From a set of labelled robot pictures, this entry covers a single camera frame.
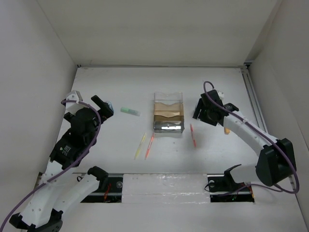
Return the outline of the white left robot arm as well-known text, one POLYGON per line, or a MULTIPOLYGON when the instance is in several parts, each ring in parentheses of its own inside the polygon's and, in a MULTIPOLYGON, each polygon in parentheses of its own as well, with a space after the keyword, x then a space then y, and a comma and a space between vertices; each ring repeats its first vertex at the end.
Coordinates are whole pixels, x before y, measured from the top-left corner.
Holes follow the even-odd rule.
POLYGON ((109 102, 102 101, 97 95, 91 100, 98 110, 74 92, 61 102, 66 109, 64 119, 70 123, 70 128, 55 144, 39 185, 15 206, 19 208, 28 200, 25 209, 20 213, 12 210, 5 222, 28 232, 57 232, 69 210, 90 193, 106 189, 109 174, 94 166, 72 189, 61 194, 70 175, 96 144, 101 125, 114 114, 109 102))

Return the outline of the green highlighter marker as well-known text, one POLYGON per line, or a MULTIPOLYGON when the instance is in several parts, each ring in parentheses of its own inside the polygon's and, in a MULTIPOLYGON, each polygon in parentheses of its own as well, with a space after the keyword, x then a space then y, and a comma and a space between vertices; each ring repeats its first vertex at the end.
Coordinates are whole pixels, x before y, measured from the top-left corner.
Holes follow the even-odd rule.
POLYGON ((129 109, 129 108, 126 108, 126 107, 122 107, 120 109, 120 111, 122 113, 130 114, 130 115, 134 115, 134 116, 140 116, 140 112, 139 111, 133 110, 133 109, 129 109))

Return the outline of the red pen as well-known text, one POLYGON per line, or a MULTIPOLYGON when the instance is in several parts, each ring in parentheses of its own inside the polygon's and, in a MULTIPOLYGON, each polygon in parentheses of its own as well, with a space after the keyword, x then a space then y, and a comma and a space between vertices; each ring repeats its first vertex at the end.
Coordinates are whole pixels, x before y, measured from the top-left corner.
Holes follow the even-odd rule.
POLYGON ((192 136, 192 140, 193 140, 193 145, 194 145, 194 147, 197 147, 195 136, 194 136, 193 125, 191 123, 190 123, 190 132, 191 132, 191 136, 192 136))

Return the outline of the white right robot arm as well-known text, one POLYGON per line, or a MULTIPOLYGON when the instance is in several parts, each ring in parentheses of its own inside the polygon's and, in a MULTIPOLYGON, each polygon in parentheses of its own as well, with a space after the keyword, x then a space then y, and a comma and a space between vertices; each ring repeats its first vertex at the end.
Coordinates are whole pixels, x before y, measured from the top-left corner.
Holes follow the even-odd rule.
POLYGON ((223 178, 226 189, 235 190, 241 183, 259 181, 262 187, 273 191, 299 192, 294 147, 290 140, 278 139, 261 130, 247 120, 234 104, 223 104, 215 89, 200 95, 193 118, 229 129, 257 155, 256 164, 245 167, 239 174, 229 174, 223 178))

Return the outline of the orange pen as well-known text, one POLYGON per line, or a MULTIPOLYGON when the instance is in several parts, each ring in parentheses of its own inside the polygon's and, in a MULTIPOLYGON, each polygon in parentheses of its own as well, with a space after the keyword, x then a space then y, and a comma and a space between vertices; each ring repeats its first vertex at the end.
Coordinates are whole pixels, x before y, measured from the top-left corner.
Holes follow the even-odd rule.
POLYGON ((154 140, 154 137, 155 137, 155 133, 153 132, 151 138, 150 138, 150 141, 149 141, 149 144, 148 144, 148 147, 147 147, 147 150, 146 150, 146 153, 145 153, 145 157, 144 159, 146 160, 149 156, 149 153, 150 153, 150 149, 151 149, 151 146, 152 146, 152 143, 153 143, 153 140, 154 140))

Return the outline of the orange yellow highlighter marker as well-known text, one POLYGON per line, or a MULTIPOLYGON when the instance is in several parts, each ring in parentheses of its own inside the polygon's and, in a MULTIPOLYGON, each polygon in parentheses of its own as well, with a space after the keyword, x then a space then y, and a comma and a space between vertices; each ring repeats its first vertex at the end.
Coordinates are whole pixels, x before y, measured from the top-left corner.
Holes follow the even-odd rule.
POLYGON ((225 132, 226 135, 228 135, 230 133, 230 129, 224 128, 224 132, 225 132))

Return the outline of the yellow pen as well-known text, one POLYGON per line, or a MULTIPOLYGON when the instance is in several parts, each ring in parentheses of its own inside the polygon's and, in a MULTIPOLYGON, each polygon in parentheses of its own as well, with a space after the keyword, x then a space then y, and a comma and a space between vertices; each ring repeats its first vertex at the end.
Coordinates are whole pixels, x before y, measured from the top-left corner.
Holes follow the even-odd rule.
POLYGON ((141 147, 142 147, 142 145, 143 145, 143 143, 144 143, 144 140, 145 140, 146 136, 147 136, 147 132, 144 133, 144 135, 143 135, 143 137, 142 137, 142 139, 141 139, 141 141, 140 141, 140 143, 139 143, 139 146, 138 146, 137 151, 136 151, 135 156, 134 156, 134 159, 135 159, 135 160, 137 159, 137 157, 138 157, 139 154, 140 154, 140 150, 141 150, 141 147))

